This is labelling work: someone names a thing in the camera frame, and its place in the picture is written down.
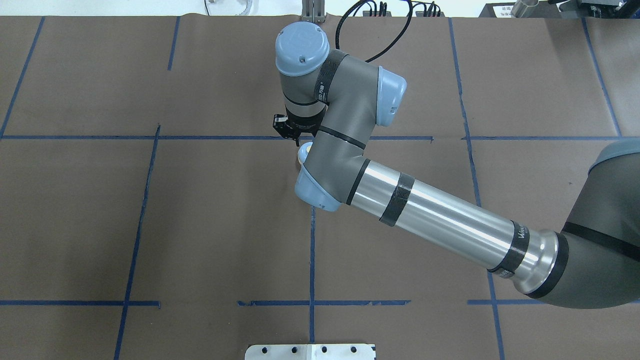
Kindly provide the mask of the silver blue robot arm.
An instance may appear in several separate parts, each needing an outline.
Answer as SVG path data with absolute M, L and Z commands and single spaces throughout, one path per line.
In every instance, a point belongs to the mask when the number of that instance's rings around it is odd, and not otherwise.
M 315 23 L 294 22 L 275 41 L 286 114 L 273 128 L 301 146 L 295 194 L 334 212 L 374 215 L 510 280 L 524 296 L 571 309 L 639 299 L 639 140 L 607 145 L 590 167 L 561 231 L 530 230 L 366 158 L 375 126 L 390 126 L 405 78 L 330 47 Z

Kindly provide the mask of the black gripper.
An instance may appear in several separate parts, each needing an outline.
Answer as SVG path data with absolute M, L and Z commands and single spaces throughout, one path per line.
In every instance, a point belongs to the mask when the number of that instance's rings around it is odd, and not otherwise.
M 309 133 L 315 137 L 321 125 L 321 115 L 298 116 L 295 114 L 287 114 L 285 124 L 286 139 L 297 141 L 304 133 Z

